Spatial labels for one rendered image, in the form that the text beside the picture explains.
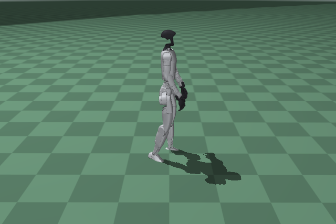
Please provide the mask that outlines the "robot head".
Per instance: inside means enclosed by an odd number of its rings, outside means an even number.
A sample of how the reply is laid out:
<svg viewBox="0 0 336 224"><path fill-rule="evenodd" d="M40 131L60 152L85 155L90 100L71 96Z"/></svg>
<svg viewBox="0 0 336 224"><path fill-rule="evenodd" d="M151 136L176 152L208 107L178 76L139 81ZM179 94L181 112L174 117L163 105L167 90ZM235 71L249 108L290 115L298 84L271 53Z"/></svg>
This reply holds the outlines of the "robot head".
<svg viewBox="0 0 336 224"><path fill-rule="evenodd" d="M162 38L165 38L167 40L170 39L171 43L170 44L165 44L165 47L163 49L163 51L165 51L166 49L170 48L171 49L171 46L174 46L174 41L173 41L173 37L176 33L172 30L164 30L162 33L161 33L161 37Z"/></svg>

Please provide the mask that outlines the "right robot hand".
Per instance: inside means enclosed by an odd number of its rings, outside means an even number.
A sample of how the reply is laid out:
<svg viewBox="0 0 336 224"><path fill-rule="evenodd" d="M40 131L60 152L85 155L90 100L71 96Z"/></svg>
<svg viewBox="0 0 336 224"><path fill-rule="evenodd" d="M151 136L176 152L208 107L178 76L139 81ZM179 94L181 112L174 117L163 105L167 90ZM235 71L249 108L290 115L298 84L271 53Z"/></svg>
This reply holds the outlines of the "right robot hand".
<svg viewBox="0 0 336 224"><path fill-rule="evenodd" d="M180 98L178 98L178 96L175 96L176 99L178 100L178 104L180 106L180 110L182 110L185 107L185 100L183 99L183 97L181 96Z"/></svg>

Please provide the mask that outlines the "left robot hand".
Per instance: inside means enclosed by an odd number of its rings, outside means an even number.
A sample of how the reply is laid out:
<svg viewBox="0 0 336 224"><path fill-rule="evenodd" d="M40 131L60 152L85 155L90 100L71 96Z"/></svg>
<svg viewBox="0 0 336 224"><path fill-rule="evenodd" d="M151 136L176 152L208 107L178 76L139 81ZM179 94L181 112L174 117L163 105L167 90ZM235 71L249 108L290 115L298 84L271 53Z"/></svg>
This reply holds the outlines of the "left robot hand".
<svg viewBox="0 0 336 224"><path fill-rule="evenodd" d="M183 99L185 100L187 98L187 90L185 89L184 82L181 82L181 84L182 84L182 86L180 87L181 88L181 94L182 94Z"/></svg>

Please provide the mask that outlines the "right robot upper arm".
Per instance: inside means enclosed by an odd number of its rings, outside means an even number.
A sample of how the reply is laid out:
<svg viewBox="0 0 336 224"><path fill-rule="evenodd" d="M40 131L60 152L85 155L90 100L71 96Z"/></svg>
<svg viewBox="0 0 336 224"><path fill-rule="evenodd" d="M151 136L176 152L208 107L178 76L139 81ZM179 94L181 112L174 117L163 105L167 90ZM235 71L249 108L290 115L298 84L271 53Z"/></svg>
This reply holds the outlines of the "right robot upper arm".
<svg viewBox="0 0 336 224"><path fill-rule="evenodd" d="M172 61L172 56L170 53L164 53L163 55L163 66L164 66L164 81L168 82L168 75L170 74L171 71L171 61Z"/></svg>

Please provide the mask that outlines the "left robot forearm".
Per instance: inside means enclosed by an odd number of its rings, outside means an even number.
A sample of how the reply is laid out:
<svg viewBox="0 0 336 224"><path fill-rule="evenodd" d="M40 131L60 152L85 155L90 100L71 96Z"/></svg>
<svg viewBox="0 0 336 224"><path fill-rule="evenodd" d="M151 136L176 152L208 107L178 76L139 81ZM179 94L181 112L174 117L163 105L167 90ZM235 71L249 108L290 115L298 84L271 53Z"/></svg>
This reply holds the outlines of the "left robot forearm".
<svg viewBox="0 0 336 224"><path fill-rule="evenodd" d="M184 82L184 81L182 80L181 76L179 75L178 70L176 70L176 73L175 73L175 80L178 83L178 85L181 87L182 86L181 82Z"/></svg>

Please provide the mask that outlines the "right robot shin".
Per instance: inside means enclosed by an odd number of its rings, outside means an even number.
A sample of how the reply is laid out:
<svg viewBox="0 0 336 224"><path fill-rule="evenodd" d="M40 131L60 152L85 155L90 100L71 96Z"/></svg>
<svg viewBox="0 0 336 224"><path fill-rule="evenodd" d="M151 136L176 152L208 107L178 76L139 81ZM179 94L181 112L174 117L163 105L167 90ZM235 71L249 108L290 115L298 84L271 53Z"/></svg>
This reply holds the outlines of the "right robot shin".
<svg viewBox="0 0 336 224"><path fill-rule="evenodd" d="M167 136L169 134L169 131L165 134L165 130L164 130L164 127L160 126L158 128L158 132L156 134L156 137L155 137L155 147L154 147L154 150L153 150L153 155L157 155L158 152L160 151L161 147L163 146Z"/></svg>

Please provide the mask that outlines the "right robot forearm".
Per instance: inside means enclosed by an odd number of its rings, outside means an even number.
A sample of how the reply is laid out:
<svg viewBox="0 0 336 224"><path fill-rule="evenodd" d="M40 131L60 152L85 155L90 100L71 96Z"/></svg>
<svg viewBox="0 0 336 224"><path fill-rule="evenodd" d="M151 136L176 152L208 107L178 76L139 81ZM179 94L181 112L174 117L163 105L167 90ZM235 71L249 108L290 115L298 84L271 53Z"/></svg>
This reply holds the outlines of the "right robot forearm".
<svg viewBox="0 0 336 224"><path fill-rule="evenodd" d="M181 93L179 92L178 88L175 85L173 76L172 75L168 75L167 79L168 79L168 82L169 82L168 83L168 87L170 87L170 89L171 89L172 93L174 94L174 96L178 96L178 98L180 98L182 95L181 95Z"/></svg>

